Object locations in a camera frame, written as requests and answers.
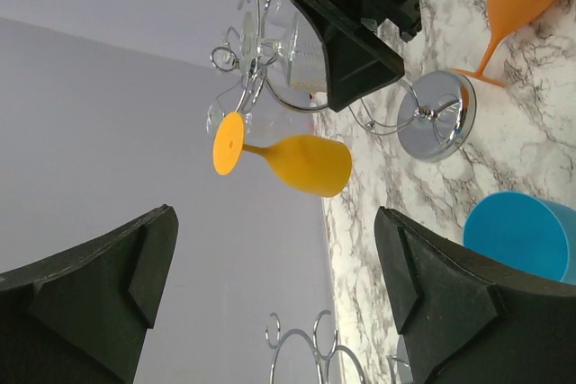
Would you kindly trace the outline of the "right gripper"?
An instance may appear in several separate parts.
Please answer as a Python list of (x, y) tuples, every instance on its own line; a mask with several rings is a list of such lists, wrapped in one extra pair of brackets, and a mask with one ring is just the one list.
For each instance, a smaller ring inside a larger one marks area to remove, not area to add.
[(409, 42), (422, 29), (419, 0), (291, 1), (319, 38), (330, 110), (341, 112), (404, 77), (403, 59), (361, 21), (390, 21)]

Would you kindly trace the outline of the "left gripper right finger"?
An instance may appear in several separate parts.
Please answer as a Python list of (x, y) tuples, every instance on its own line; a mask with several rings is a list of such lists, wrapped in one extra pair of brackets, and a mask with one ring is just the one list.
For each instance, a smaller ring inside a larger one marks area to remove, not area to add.
[(497, 263), (394, 209), (374, 221), (417, 383), (573, 383), (575, 288)]

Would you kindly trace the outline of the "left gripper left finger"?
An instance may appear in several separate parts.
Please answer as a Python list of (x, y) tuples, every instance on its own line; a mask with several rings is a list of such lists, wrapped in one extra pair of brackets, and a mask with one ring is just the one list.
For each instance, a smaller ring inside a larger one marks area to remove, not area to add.
[(3, 383), (132, 383), (176, 249), (163, 205), (1, 275)]

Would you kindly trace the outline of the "short ribbed clear glass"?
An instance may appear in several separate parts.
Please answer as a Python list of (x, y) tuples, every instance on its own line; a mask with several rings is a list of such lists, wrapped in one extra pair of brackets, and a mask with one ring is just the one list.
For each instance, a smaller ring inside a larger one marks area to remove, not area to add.
[(250, 69), (252, 60), (260, 64), (274, 60), (269, 67), (280, 65), (289, 87), (312, 94), (327, 91), (327, 75), (322, 45), (301, 13), (292, 16), (279, 39), (257, 36), (257, 24), (251, 12), (243, 17), (240, 31), (239, 68), (242, 75)]

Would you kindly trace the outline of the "yellow plastic goblet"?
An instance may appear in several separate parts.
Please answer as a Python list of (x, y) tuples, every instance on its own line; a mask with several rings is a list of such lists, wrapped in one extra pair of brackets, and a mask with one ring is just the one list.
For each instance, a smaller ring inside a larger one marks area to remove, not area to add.
[(347, 185), (352, 173), (352, 156), (339, 141), (315, 135), (294, 135), (272, 146), (258, 147), (246, 142), (244, 118), (227, 114), (217, 128), (212, 163), (217, 174), (231, 174), (244, 152), (259, 155), (274, 174), (293, 189), (330, 198)]

